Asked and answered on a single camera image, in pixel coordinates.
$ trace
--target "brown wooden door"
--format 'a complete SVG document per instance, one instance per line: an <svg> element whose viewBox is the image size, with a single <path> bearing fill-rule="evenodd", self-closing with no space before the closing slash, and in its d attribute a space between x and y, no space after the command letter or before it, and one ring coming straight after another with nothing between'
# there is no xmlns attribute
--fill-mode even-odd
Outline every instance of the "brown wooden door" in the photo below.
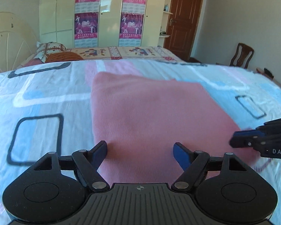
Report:
<svg viewBox="0 0 281 225"><path fill-rule="evenodd" d="M164 47L187 61L194 43L203 0L172 0Z"/></svg>

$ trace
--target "white shelf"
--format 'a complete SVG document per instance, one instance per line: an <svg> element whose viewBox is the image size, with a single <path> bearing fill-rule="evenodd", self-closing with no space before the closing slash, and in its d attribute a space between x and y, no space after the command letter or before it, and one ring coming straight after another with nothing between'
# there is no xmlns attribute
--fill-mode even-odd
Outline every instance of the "white shelf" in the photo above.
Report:
<svg viewBox="0 0 281 225"><path fill-rule="evenodd" d="M161 38L168 38L168 37L170 37L170 35L160 35L159 37L161 37Z"/></svg>
<svg viewBox="0 0 281 225"><path fill-rule="evenodd" d="M167 12L167 11L163 11L164 13L167 13L167 14L173 14L173 13L170 13L170 12Z"/></svg>

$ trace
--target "orange pillow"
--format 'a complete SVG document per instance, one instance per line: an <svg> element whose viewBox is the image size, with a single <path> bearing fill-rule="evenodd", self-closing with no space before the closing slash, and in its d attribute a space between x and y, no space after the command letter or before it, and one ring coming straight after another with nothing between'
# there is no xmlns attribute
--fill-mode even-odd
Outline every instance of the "orange pillow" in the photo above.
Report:
<svg viewBox="0 0 281 225"><path fill-rule="evenodd" d="M78 54L76 54L75 52L58 52L58 53L50 54L46 59L45 63L80 61L80 60L83 60L83 58Z"/></svg>

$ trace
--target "folded pink towel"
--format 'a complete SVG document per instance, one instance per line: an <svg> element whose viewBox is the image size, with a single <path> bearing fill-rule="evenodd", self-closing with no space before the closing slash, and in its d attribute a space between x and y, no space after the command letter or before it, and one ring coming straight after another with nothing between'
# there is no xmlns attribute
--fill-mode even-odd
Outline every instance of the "folded pink towel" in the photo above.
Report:
<svg viewBox="0 0 281 225"><path fill-rule="evenodd" d="M198 83L100 72L91 98L95 142L108 144L99 172L110 185L171 185L183 172L173 157L175 142L211 156L234 152L248 164L258 157L229 146L240 129Z"/></svg>

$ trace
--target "chair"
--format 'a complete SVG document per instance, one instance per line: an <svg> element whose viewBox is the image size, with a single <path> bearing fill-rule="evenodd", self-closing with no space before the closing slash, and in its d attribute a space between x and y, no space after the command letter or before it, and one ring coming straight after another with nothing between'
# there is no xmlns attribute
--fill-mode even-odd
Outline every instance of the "chair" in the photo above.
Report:
<svg viewBox="0 0 281 225"><path fill-rule="evenodd" d="M236 65L234 65L234 61L237 58L238 52L239 52L239 47L241 46L241 53L240 53L240 57L236 62ZM241 67L244 63L244 60L246 59L246 57L250 54L250 52L252 52L251 56L248 58L246 65L244 66L244 68L248 68L249 62L252 59L253 55L254 55L254 50L252 47L247 46L244 43L238 43L237 45L237 49L236 49L236 53L234 55L234 57L231 60L230 66L236 66L236 67Z"/></svg>

